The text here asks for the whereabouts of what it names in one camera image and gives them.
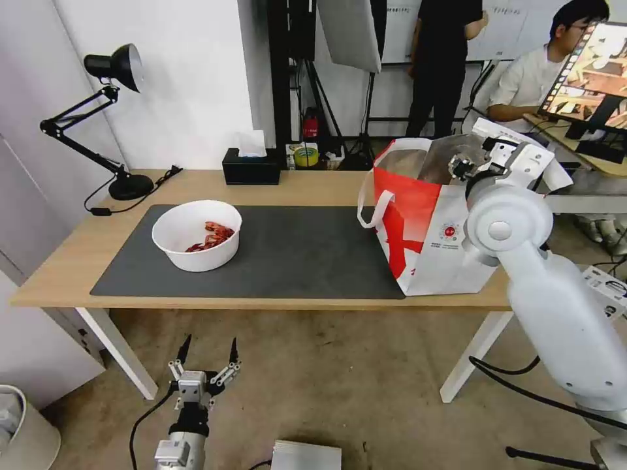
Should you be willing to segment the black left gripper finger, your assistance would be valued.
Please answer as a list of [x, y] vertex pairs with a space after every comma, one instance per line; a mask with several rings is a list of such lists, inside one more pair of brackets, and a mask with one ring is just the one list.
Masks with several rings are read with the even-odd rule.
[[238, 353], [237, 338], [234, 337], [231, 343], [228, 364], [213, 374], [209, 379], [209, 385], [215, 389], [224, 389], [241, 369], [241, 361]]
[[178, 349], [178, 353], [176, 355], [176, 358], [174, 361], [170, 361], [168, 363], [168, 367], [170, 370], [170, 373], [172, 375], [172, 379], [169, 382], [169, 386], [178, 387], [179, 382], [181, 381], [181, 379], [183, 379], [184, 381], [189, 380], [190, 379], [190, 371], [185, 370], [184, 368], [184, 364], [185, 361], [187, 359], [187, 355], [189, 352], [189, 347], [191, 344], [191, 334], [188, 334], [187, 337], [185, 338], [183, 344], [180, 346], [180, 348]]

